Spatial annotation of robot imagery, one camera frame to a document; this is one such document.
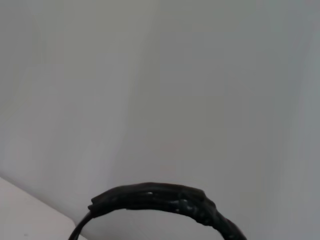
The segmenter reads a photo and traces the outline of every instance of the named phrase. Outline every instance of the cable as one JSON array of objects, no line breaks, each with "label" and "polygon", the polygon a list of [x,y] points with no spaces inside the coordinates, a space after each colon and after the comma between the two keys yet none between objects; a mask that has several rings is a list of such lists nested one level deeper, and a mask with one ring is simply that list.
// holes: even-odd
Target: cable
[{"label": "cable", "polygon": [[85,215],[85,217],[79,222],[79,224],[75,227],[75,229],[73,230],[73,232],[71,233],[70,237],[68,240],[77,240],[82,228],[92,219],[92,214],[91,212],[87,213],[87,215]]},{"label": "cable", "polygon": [[93,218],[119,209],[159,210],[180,214],[216,229],[224,240],[247,240],[241,230],[225,218],[213,201],[196,188],[146,182],[112,188],[91,199],[90,212],[75,227],[68,240],[77,240],[82,228]]}]

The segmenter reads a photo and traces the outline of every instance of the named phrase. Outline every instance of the black cable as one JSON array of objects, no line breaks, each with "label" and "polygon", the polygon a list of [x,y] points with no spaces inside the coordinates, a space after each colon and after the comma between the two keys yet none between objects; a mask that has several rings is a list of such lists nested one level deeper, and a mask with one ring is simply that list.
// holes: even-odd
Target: black cable
[{"label": "black cable", "polygon": [[77,240],[91,219],[119,209],[180,214],[213,227],[224,240],[247,240],[232,221],[218,212],[215,203],[202,190],[192,187],[154,182],[119,186],[94,197],[91,202],[90,212],[76,226],[69,240]]},{"label": "black cable", "polygon": [[77,240],[82,228],[92,219],[92,214],[91,212],[87,213],[87,215],[85,215],[85,217],[79,222],[79,224],[75,227],[75,229],[73,230],[73,232],[71,233],[70,237],[68,240]]}]

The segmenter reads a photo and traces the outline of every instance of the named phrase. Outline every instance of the white table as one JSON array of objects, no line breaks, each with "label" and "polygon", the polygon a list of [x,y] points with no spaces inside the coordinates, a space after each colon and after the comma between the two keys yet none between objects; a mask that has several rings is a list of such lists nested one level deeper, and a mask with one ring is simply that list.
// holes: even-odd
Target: white table
[{"label": "white table", "polygon": [[0,178],[1,240],[67,240],[74,228],[70,218]]}]

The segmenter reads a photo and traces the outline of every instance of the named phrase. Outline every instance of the white surface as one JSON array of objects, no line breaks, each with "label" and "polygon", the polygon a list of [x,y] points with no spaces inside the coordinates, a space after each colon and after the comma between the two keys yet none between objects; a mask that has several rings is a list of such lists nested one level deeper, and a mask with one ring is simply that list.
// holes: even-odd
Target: white surface
[{"label": "white surface", "polygon": [[67,240],[74,228],[71,219],[0,178],[1,240]]},{"label": "white surface", "polygon": [[[317,239],[320,77],[306,56],[317,54],[318,10],[318,0],[1,0],[0,174],[76,222],[105,190],[158,181],[204,189],[248,239]],[[221,239],[148,211],[85,232]]]}]

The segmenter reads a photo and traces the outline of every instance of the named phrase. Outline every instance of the white wall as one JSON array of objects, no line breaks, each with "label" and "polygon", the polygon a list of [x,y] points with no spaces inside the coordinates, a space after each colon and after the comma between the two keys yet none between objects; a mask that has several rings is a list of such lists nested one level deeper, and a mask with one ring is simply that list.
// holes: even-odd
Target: white wall
[{"label": "white wall", "polygon": [[[1,176],[76,222],[95,195],[156,181],[204,189],[248,239],[317,239],[316,13],[293,0],[1,1]],[[114,212],[84,233],[220,239],[161,212]]]}]

